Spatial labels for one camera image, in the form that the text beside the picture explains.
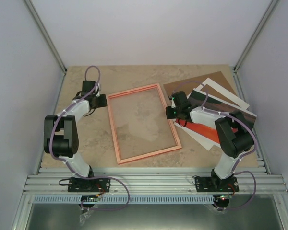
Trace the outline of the red wooden picture frame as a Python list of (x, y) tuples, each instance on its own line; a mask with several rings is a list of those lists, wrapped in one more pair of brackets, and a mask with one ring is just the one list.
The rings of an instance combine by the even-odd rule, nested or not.
[(153, 157), (156, 155), (160, 155), (160, 154), (164, 154), (164, 153), (168, 153), (171, 151), (176, 151), (176, 150), (180, 150), (182, 149), (182, 145), (179, 139), (179, 135), (177, 134), (177, 131), (174, 127), (174, 123), (170, 120), (168, 120), (168, 124), (169, 127), (171, 129), (172, 135), (174, 137), (175, 143), (176, 145), (173, 147), (169, 147), (166, 149), (161, 149), (161, 150), (157, 150), (157, 151), (153, 151), (150, 153), (145, 153), (139, 156), (134, 156), (131, 158), (127, 158), (127, 159), (121, 159), (121, 154), (120, 154), (120, 147), (119, 147), (119, 142), (118, 142), (118, 136), (117, 136), (117, 132), (116, 132), (116, 124), (115, 124), (115, 119), (114, 119), (114, 113), (112, 110), (112, 105), (110, 100), (114, 99), (114, 98), (118, 98), (118, 97), (123, 97), (126, 95), (130, 95), (130, 94), (134, 94), (134, 93), (139, 93), (139, 92), (144, 92), (144, 91), (148, 91), (148, 90), (152, 90), (152, 89), (156, 89), (158, 91), (159, 97), (160, 97), (160, 101), (163, 105), (163, 108), (165, 109), (167, 106), (166, 103), (166, 99), (163, 95), (161, 86), (159, 83), (155, 83), (155, 84), (151, 84), (151, 85), (147, 85), (147, 86), (142, 86), (142, 87), (137, 87), (137, 88), (133, 88), (133, 89), (129, 89), (129, 90), (124, 90), (121, 92), (116, 92), (116, 93), (112, 93), (112, 94), (108, 94), (107, 95), (107, 102), (108, 102), (108, 114), (109, 114), (109, 120), (110, 120), (110, 126), (111, 126), (111, 132), (112, 132), (112, 138), (113, 138), (113, 143), (114, 143), (114, 149), (115, 149), (115, 155), (116, 155), (116, 160), (117, 160), (117, 164), (124, 164), (124, 163), (129, 163), (129, 162), (133, 162), (133, 161), (138, 161), (141, 159), (145, 159), (145, 158), (149, 158), (149, 157)]

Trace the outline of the red sunset photo print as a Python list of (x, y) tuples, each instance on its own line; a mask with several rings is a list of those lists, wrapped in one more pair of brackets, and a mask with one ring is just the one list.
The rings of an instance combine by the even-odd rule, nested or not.
[[(175, 120), (175, 125), (182, 127), (192, 136), (192, 138), (196, 139), (196, 135), (202, 136), (207, 142), (211, 142), (210, 145), (216, 145), (220, 147), (219, 139), (217, 136), (217, 131), (215, 127), (215, 123), (213, 118), (216, 118), (216, 115), (211, 115), (208, 113), (199, 113), (200, 106), (202, 105), (204, 99), (206, 97), (206, 92), (202, 90), (198, 90), (194, 88), (190, 94), (187, 95), (187, 98), (191, 101), (193, 106), (197, 106), (195, 108), (195, 112), (192, 114), (195, 115), (195, 122), (192, 123), (190, 121), (186, 122), (184, 120)], [(226, 102), (222, 99), (219, 99), (213, 95), (208, 95), (207, 102), (205, 103), (204, 107), (221, 111), (221, 112), (233, 112), (233, 111), (240, 111), (242, 112), (243, 116), (245, 117), (246, 121), (253, 126), (257, 115), (248, 111), (247, 109), (242, 109), (236, 104), (232, 104)]]

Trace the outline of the white photo mat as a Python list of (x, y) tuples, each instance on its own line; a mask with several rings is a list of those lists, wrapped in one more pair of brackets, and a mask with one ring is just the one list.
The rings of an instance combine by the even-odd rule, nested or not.
[(217, 82), (213, 81), (210, 78), (207, 78), (206, 80), (204, 80), (202, 82), (203, 85), (199, 85), (196, 87), (196, 89), (201, 90), (204, 86), (210, 86), (212, 89), (216, 90), (217, 92), (219, 92), (221, 95), (225, 96), (226, 98), (230, 99), (233, 103), (235, 103), (236, 105), (238, 105), (240, 108), (242, 109), (248, 109), (249, 108), (249, 104), (246, 103), (244, 100), (242, 100), (241, 98), (239, 98), (238, 96), (236, 96), (234, 93), (230, 92), (229, 90), (227, 90), (226, 88), (224, 88), (223, 86), (221, 86), (220, 84), (218, 84)]

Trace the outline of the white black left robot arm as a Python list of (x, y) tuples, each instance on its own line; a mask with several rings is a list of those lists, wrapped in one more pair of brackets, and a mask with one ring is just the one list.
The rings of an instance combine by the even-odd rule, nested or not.
[(47, 115), (44, 120), (44, 152), (63, 162), (72, 177), (79, 179), (79, 186), (84, 191), (93, 190), (96, 183), (92, 167), (78, 153), (77, 123), (106, 106), (106, 95), (100, 93), (100, 83), (84, 80), (82, 90), (77, 92), (71, 104), (56, 115)]

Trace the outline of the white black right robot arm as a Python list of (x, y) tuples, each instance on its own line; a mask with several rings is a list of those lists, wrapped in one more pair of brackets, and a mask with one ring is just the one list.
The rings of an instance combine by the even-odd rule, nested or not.
[(183, 91), (174, 92), (169, 99), (167, 119), (220, 144), (223, 153), (208, 178), (211, 187), (222, 191), (232, 185), (239, 161), (256, 150), (257, 140), (252, 131), (255, 120), (248, 120), (248, 113), (237, 108), (221, 110), (218, 99), (196, 90), (189, 96)]

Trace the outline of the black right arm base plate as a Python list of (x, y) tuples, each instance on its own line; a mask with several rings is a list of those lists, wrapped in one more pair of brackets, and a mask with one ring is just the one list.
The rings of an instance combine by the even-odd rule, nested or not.
[(196, 187), (196, 191), (202, 192), (238, 192), (239, 185), (236, 177), (229, 177), (220, 180), (214, 177), (193, 176), (192, 183)]

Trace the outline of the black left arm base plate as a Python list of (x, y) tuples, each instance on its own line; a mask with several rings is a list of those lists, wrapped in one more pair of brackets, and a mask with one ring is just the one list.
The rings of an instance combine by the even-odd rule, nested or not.
[(71, 177), (68, 183), (68, 192), (95, 192), (107, 193), (110, 189), (110, 179), (85, 180)]

